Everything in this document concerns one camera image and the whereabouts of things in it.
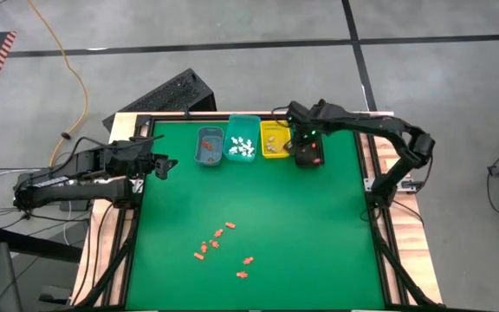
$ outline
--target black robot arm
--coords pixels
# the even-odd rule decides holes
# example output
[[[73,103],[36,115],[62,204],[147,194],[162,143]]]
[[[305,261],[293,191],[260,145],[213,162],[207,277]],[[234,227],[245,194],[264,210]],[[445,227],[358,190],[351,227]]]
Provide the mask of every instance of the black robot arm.
[[[14,205],[29,211],[55,201],[103,198],[119,208],[132,208],[136,203],[129,179],[139,179],[151,171],[155,171],[158,178],[166,179],[168,171],[178,163],[166,155],[152,153],[153,141],[161,137],[131,138],[108,145],[82,137],[62,164],[21,174],[14,187]],[[74,153],[82,140],[99,146]],[[115,177],[124,178],[94,183],[95,179]]]
[[[294,137],[286,146],[291,153],[315,141],[318,135],[329,135],[339,130],[352,130],[388,139],[394,145],[399,160],[387,173],[375,178],[369,192],[371,201],[382,208],[390,206],[401,179],[411,170],[428,164],[435,144],[423,129],[399,118],[349,113],[343,107],[324,100],[311,109],[292,101],[288,105],[287,118],[289,126],[294,129]],[[404,139],[404,133],[409,134],[409,140]]]

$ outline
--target green table surface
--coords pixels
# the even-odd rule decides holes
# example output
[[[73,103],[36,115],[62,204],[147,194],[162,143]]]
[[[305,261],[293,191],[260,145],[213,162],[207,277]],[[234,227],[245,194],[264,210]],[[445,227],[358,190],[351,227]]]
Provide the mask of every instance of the green table surface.
[[[128,309],[382,309],[353,135],[325,137],[326,164],[293,159],[196,163],[198,129],[161,122],[155,153],[178,159],[167,180],[146,178]],[[225,222],[236,224],[231,230]],[[219,249],[194,257],[216,230]],[[253,257],[251,265],[243,265]],[[245,271],[248,277],[238,278]]]

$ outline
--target concrete floor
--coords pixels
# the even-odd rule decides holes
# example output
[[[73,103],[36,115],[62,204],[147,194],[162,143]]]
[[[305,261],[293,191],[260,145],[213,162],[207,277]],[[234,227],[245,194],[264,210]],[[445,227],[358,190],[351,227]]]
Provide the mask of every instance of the concrete floor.
[[[349,37],[338,0],[35,2],[67,49]],[[361,38],[499,34],[499,0],[352,0],[351,5]],[[18,32],[15,51],[56,49],[25,0],[0,6],[1,30]],[[499,215],[490,209],[485,189],[486,166],[499,156],[499,42],[378,45],[363,51],[378,109],[394,111],[437,140],[431,178],[418,201],[444,302],[499,310]],[[79,134],[97,140],[108,137],[103,118],[189,67],[215,91],[222,110],[271,109],[290,100],[310,105],[320,98],[366,109],[349,46],[70,61],[91,100]],[[59,133],[81,109],[81,90],[62,58],[9,59],[0,76],[0,167],[47,165]],[[10,206],[15,181],[15,176],[0,178],[0,207]],[[492,185],[499,206],[499,180]],[[55,210],[40,213],[67,216]],[[0,226],[15,219],[1,217]],[[11,229],[30,233],[49,225],[24,221]]]

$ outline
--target wooden table edge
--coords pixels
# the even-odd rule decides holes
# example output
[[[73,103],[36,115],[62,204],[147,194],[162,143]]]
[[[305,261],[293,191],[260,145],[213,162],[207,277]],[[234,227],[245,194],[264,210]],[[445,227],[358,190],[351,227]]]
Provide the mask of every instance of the wooden table edge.
[[[393,112],[365,112],[369,114],[385,114],[393,115]],[[191,112],[190,115],[230,115],[230,114],[270,114],[270,111],[239,111],[239,112]],[[127,140],[129,137],[134,135],[136,128],[136,121],[138,116],[183,116],[184,112],[143,112],[143,113],[117,113],[114,117],[113,128],[109,137],[109,142],[113,140]],[[373,166],[371,163],[371,155],[369,153],[368,145],[366,140],[364,140],[364,135],[361,135],[363,150],[366,157],[366,167],[367,171],[370,172],[369,176],[374,176]],[[392,145],[383,138],[375,138],[375,143],[377,146],[377,151],[379,155],[379,161],[381,164],[381,169],[383,172],[387,171],[391,162],[397,159],[398,155],[393,150]],[[396,200],[404,205],[412,208],[414,211],[419,213],[417,199],[415,195],[410,194],[398,194]],[[97,230],[101,221],[101,217],[108,207],[109,203],[106,200],[95,200],[94,208],[92,212],[91,225],[90,225],[90,264],[87,267],[87,248],[84,248],[82,252],[82,258],[79,265],[75,287],[73,290],[73,298],[75,298],[84,277],[84,273],[87,268],[87,278],[85,285],[81,290],[79,298],[76,302],[80,302],[91,290],[91,285],[93,281],[94,268],[96,268],[96,279],[103,273],[109,264],[109,258],[111,256],[111,246],[113,244],[114,233],[117,226],[117,216],[118,210],[111,209],[107,214],[105,222],[101,228],[100,235],[100,255],[98,258],[97,265],[94,266],[95,261],[95,244],[97,238]],[[429,252],[429,247],[426,242],[426,236],[424,234],[424,228],[421,223],[411,216],[409,212],[401,209],[396,204],[391,207],[392,212],[392,223],[394,226],[394,232],[397,239],[397,244],[399,247],[399,256],[401,263],[408,271],[410,276],[413,278],[415,283],[424,291],[424,293],[430,297],[435,302],[441,302],[441,296],[437,285],[437,278],[432,266],[431,255]],[[126,234],[130,229],[130,217],[132,212],[126,216],[124,223],[124,228],[122,232],[121,242],[126,238]],[[389,289],[392,297],[393,303],[399,303],[398,291],[395,281],[395,275],[392,268],[387,261],[386,263],[386,274],[388,277]],[[120,296],[120,286],[123,280],[124,272],[124,261],[121,266],[117,269],[115,277],[113,280],[113,289],[111,293],[110,304],[117,304],[119,302]]]

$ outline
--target yellow bin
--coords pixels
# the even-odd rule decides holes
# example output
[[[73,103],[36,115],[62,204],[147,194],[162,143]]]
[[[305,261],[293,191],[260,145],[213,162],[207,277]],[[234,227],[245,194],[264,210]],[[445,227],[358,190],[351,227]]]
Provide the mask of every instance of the yellow bin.
[[[261,151],[266,159],[279,159],[290,156],[282,148],[292,137],[290,128],[285,120],[279,120],[278,123],[275,120],[261,121]]]

